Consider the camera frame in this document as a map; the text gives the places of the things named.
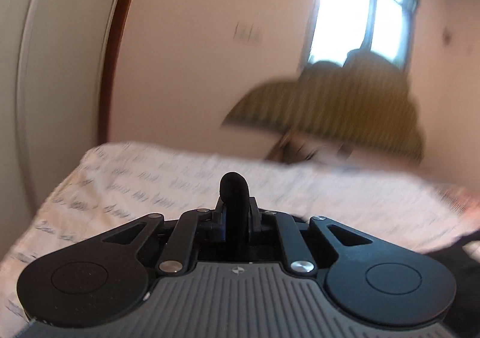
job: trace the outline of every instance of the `gray ribbed panel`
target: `gray ribbed panel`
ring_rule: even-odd
[[[245,271],[236,274],[235,267]],[[448,338],[440,324],[410,331],[364,326],[337,311],[315,281],[286,275],[276,263],[198,263],[163,278],[124,318],[99,327],[60,329],[32,323],[21,338]]]

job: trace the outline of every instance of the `white blanket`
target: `white blanket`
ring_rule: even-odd
[[[0,337],[26,323],[15,286],[32,260],[151,212],[177,219],[214,208],[221,177],[243,175],[260,208],[324,215],[409,249],[427,252],[475,225],[460,219],[421,179],[401,173],[319,170],[306,163],[229,159],[138,143],[88,151],[45,201],[0,264]]]

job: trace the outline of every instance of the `crosshair symbol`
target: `crosshair symbol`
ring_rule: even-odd
[[[244,271],[245,271],[245,269],[242,268],[241,266],[237,266],[237,267],[234,267],[234,268],[232,269],[232,272],[235,273],[235,274],[237,274],[237,275],[242,274]]]

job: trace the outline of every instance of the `silver screw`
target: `silver screw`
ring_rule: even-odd
[[[298,273],[309,273],[315,268],[314,264],[307,260],[296,260],[291,263],[290,267],[294,272]]]
[[[165,260],[158,267],[165,273],[177,273],[182,270],[183,265],[177,260]]]

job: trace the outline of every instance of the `brown wooden door frame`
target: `brown wooden door frame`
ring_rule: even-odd
[[[130,4],[131,0],[117,0],[110,26],[109,38],[106,43],[98,101],[98,144],[106,143],[109,138],[113,80],[115,78],[120,43],[122,42],[123,30],[125,28]]]

